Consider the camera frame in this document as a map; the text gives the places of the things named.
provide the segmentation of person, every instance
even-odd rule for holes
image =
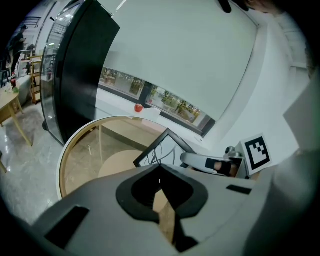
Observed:
[[[24,49],[24,41],[26,41],[26,39],[24,38],[24,32],[26,31],[26,29],[27,26],[23,25],[19,34],[17,34],[12,40],[11,48],[13,50],[13,62],[11,66],[11,73],[15,72],[16,65],[21,55],[20,51]]]

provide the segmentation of round glass table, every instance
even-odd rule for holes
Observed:
[[[135,168],[133,161],[165,130],[152,121],[127,116],[107,117],[82,127],[61,153],[60,199],[93,179]]]

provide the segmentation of gray floor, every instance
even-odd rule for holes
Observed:
[[[63,147],[42,128],[41,104],[28,104],[24,114],[18,113],[22,129],[33,142],[28,146],[12,118],[0,127],[2,163],[8,172],[0,170],[0,192],[9,211],[32,224],[58,201],[56,168]]]

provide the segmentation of wooden table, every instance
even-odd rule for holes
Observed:
[[[26,143],[31,147],[32,143],[22,130],[15,113],[15,109],[19,109],[23,114],[18,98],[19,93],[6,92],[6,90],[8,90],[7,87],[0,89],[0,124],[3,127],[2,123],[11,117]]]

